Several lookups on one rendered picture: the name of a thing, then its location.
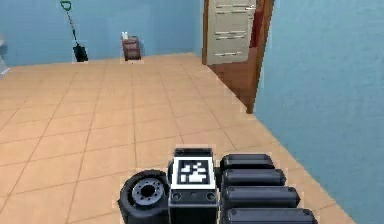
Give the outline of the dark red bin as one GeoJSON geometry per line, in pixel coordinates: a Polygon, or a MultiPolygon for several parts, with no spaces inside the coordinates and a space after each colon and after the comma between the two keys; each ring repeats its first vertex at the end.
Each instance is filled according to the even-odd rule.
{"type": "Polygon", "coordinates": [[[123,39],[122,49],[126,61],[141,59],[140,43],[137,36],[128,36],[123,39]]]}

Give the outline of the green handled black shovel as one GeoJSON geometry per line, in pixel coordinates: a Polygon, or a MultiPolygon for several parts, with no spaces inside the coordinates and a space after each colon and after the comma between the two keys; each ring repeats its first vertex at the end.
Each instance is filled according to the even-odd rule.
{"type": "Polygon", "coordinates": [[[71,15],[70,15],[70,11],[72,9],[72,2],[71,2],[71,0],[60,0],[59,3],[60,3],[61,8],[65,11],[65,13],[67,15],[67,18],[68,18],[69,23],[70,23],[72,35],[73,35],[74,41],[76,43],[76,45],[73,47],[73,52],[74,52],[76,61],[77,62],[86,62],[88,60],[86,48],[84,46],[81,46],[78,42],[74,22],[71,18],[71,15]]]}

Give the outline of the brown room door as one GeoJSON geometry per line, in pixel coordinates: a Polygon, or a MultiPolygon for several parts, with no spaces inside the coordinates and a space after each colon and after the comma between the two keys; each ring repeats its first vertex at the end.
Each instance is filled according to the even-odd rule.
{"type": "Polygon", "coordinates": [[[209,68],[235,94],[252,114],[261,77],[261,67],[275,0],[257,0],[261,8],[255,12],[250,51],[245,62],[209,65],[209,68]]]}

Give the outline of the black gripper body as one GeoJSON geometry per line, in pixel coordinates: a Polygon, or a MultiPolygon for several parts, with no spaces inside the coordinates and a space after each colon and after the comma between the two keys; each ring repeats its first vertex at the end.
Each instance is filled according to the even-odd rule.
{"type": "Polygon", "coordinates": [[[124,224],[169,224],[168,196],[165,172],[151,169],[134,174],[118,199],[124,224]]]}

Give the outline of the cream chest of drawers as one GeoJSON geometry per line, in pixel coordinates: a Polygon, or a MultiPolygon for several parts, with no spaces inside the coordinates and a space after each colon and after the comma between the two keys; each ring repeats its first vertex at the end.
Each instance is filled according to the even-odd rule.
{"type": "Polygon", "coordinates": [[[210,0],[207,65],[248,60],[257,0],[210,0]]]}

